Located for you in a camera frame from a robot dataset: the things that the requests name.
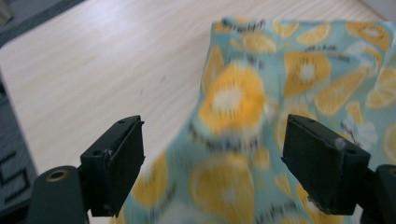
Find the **wood grain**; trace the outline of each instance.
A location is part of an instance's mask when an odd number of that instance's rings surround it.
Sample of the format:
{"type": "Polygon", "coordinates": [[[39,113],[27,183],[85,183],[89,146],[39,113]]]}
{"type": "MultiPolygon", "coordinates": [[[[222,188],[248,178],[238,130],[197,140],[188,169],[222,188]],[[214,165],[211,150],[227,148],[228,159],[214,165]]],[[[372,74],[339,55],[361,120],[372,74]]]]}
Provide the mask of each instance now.
{"type": "Polygon", "coordinates": [[[380,20],[358,0],[89,0],[0,49],[2,79],[39,173],[141,115],[147,160],[193,110],[212,21],[380,20]]]}

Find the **teal fabric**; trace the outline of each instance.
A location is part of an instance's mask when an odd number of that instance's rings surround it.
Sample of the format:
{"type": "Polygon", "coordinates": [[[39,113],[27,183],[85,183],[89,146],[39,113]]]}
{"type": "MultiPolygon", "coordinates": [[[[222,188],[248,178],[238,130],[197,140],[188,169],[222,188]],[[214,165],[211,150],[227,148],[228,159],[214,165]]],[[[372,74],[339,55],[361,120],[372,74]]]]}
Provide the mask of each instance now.
{"type": "Polygon", "coordinates": [[[286,117],[318,120],[372,169],[396,164],[393,40],[384,21],[214,22],[191,118],[113,221],[353,223],[319,212],[281,161],[286,117]]]}

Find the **light wood surface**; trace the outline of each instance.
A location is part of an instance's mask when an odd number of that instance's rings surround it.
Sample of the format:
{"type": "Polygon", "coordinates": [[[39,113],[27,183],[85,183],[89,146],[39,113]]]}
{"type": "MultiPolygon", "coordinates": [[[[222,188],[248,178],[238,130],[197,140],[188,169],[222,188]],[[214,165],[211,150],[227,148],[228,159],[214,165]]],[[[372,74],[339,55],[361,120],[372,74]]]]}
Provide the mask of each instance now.
{"type": "Polygon", "coordinates": [[[39,173],[141,115],[145,165],[193,110],[212,21],[380,20],[358,0],[89,0],[0,49],[2,79],[39,173]]]}

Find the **lemon print fabric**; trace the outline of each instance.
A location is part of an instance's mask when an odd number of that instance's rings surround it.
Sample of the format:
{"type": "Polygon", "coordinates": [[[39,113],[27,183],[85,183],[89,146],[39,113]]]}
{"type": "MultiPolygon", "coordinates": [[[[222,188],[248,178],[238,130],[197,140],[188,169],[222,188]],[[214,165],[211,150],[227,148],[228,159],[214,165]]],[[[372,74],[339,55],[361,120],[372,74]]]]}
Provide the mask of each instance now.
{"type": "Polygon", "coordinates": [[[219,45],[215,45],[210,50],[209,58],[202,76],[202,91],[207,92],[216,77],[224,70],[224,59],[219,45]]]}
{"type": "Polygon", "coordinates": [[[253,223],[254,188],[248,160],[221,153],[196,164],[190,177],[190,195],[200,208],[228,223],[253,223]]]}
{"type": "Polygon", "coordinates": [[[213,133],[240,131],[258,124],[265,99],[255,69],[231,63],[213,82],[198,113],[213,133]]]}
{"type": "Polygon", "coordinates": [[[374,88],[367,94],[365,106],[372,110],[381,110],[389,108],[395,103],[396,67],[387,67],[381,71],[374,88]]]}
{"type": "Polygon", "coordinates": [[[396,164],[396,123],[385,130],[383,148],[388,160],[396,164]]]}
{"type": "Polygon", "coordinates": [[[300,184],[296,188],[297,195],[304,206],[305,211],[312,218],[313,223],[320,224],[341,224],[343,223],[342,216],[332,216],[322,213],[313,202],[310,202],[308,193],[300,184]]]}
{"type": "Polygon", "coordinates": [[[331,33],[332,26],[329,23],[321,24],[306,31],[297,37],[297,42],[302,45],[315,45],[325,40],[331,33]]]}
{"type": "Polygon", "coordinates": [[[329,78],[332,65],[320,52],[285,53],[285,97],[301,94],[329,78]]]}
{"type": "Polygon", "coordinates": [[[284,165],[287,119],[304,116],[340,133],[372,155],[372,170],[396,164],[394,27],[213,22],[205,65],[185,71],[198,81],[196,106],[168,146],[151,146],[167,149],[142,168],[113,223],[358,223],[320,212],[284,165]]]}
{"type": "Polygon", "coordinates": [[[367,78],[369,72],[370,68],[360,66],[321,90],[315,98],[318,111],[328,117],[334,116],[367,78]]]}
{"type": "Polygon", "coordinates": [[[250,52],[276,52],[276,42],[261,32],[248,32],[241,36],[243,47],[250,52]]]}
{"type": "Polygon", "coordinates": [[[297,31],[299,27],[298,22],[291,22],[289,24],[282,24],[281,21],[273,22],[274,32],[282,38],[288,38],[297,31]]]}
{"type": "Polygon", "coordinates": [[[165,153],[163,153],[146,171],[142,172],[134,183],[134,198],[145,207],[159,203],[167,190],[168,171],[165,153]]]}
{"type": "Polygon", "coordinates": [[[361,37],[382,50],[388,50],[390,37],[387,29],[372,22],[347,22],[346,30],[352,35],[361,37]]]}

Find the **fabric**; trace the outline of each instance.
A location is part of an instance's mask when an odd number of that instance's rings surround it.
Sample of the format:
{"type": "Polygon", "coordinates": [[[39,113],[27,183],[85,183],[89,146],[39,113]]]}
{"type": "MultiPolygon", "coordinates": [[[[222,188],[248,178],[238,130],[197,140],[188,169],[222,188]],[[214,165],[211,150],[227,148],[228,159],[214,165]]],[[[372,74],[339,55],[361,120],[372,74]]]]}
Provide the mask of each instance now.
{"type": "Polygon", "coordinates": [[[396,164],[394,24],[212,25],[199,102],[115,223],[353,223],[327,216],[281,161],[289,113],[396,164]]]}

